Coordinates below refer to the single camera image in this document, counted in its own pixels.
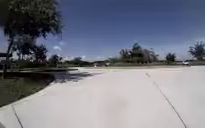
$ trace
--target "palm tree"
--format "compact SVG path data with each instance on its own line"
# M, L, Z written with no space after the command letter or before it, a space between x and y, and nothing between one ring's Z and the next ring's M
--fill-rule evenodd
M205 58L205 44L200 41L197 42L194 46L190 47L189 53L197 60L204 60Z

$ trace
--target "concrete path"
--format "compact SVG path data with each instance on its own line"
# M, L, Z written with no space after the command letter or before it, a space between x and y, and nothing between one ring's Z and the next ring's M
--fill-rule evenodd
M41 92L0 108L1 123L6 128L205 128L205 67L80 72L90 75L67 81L60 74Z

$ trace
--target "cloud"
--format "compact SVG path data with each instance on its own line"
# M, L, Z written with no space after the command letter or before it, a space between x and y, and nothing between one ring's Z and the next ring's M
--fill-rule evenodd
M55 50L55 51L62 51L62 48L59 47L59 46L57 46L57 45L55 45L55 46L53 47L53 50Z
M60 41L60 42L59 42L59 45L61 45L61 46L66 45L66 42Z
M83 55L81 58L82 58L82 59L86 59L86 56L85 56L85 55Z

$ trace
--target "sidewalk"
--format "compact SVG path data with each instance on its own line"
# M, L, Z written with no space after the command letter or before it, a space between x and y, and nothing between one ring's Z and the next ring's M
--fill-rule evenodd
M184 128L144 70L54 83L13 106L24 128ZM11 105L0 109L0 121L21 128Z

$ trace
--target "tree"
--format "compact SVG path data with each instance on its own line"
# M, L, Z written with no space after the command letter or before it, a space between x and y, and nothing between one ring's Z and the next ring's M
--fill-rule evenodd
M172 62L175 62L175 59L176 59L176 55L174 53L168 53L166 55L166 61L167 63L172 63Z
M75 57L75 58L72 60L72 63L75 64L75 65L81 66L81 64L82 64L82 58L81 58L81 57Z
M35 62L37 63L44 63L46 62L47 55L46 53L48 52L47 48L45 45L34 45L32 47L33 50L33 56L35 59Z
M62 60L61 57L59 57L57 54L54 54L49 58L48 62L50 66L55 67L61 60Z
M205 44L201 42L197 42L194 46L190 47L189 53L197 60L204 60L205 58Z
M131 58L130 51L128 49L122 49L120 51L121 60L128 62Z
M33 48L36 45L36 39L30 36L19 36L14 40L12 51L17 53L18 59L23 60L24 56L33 54Z
M134 63L142 62L143 57L144 57L143 56L143 49L138 43L135 43L133 45L130 54L131 54L131 57L132 57L132 61Z
M33 39L47 34L61 33L61 15L56 0L0 0L0 27L9 38L6 62L17 36L28 35Z

